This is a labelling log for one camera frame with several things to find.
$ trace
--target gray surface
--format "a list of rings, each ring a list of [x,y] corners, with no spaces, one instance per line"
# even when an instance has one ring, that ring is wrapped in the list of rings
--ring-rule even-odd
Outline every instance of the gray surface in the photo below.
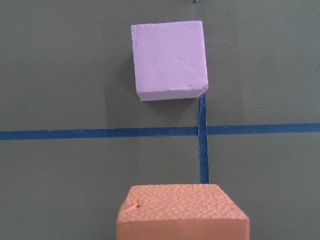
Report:
[[[250,217],[251,239],[320,238],[320,133],[209,137],[210,178]]]
[[[132,185],[200,181],[197,141],[0,141],[0,239],[115,240]]]
[[[1,1],[0,131],[196,126],[197,99],[140,102],[131,49],[130,25],[188,20],[203,20],[208,125],[320,122],[318,0]],[[209,138],[212,180],[251,217],[251,239],[320,238],[318,143]],[[199,182],[197,147],[196,137],[2,141],[0,239],[114,239],[129,186]]]

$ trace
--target lavender foam block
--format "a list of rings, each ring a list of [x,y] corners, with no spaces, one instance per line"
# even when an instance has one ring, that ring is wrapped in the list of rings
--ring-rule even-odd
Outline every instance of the lavender foam block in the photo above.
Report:
[[[131,26],[141,101],[197,98],[208,89],[202,21]]]

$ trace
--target blue tape strip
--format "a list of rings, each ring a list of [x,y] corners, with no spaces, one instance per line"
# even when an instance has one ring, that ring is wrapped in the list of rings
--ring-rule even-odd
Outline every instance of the blue tape strip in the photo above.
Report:
[[[186,127],[145,127],[114,129],[71,129],[71,130],[31,130],[0,131],[0,140],[39,140],[39,139],[87,139],[87,138],[126,138],[156,136],[197,136],[196,126]]]
[[[285,134],[320,132],[320,123],[208,126],[208,135]]]
[[[199,154],[200,154],[200,182],[209,183],[209,162],[208,162],[208,135],[207,135],[207,104],[206,95],[200,98],[199,117],[198,117],[198,134],[199,134]]]

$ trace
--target cube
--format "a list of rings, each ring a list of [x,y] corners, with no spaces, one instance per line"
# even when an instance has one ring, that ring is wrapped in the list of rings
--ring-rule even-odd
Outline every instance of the cube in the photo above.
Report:
[[[131,26],[141,101],[197,98],[208,89],[202,21]]]
[[[249,218],[215,184],[131,187],[117,240],[249,240]]]

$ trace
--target textured orange surface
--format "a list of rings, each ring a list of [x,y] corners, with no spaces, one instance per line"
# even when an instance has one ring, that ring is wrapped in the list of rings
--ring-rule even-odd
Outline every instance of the textured orange surface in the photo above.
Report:
[[[248,240],[249,218],[215,184],[133,186],[118,240]]]

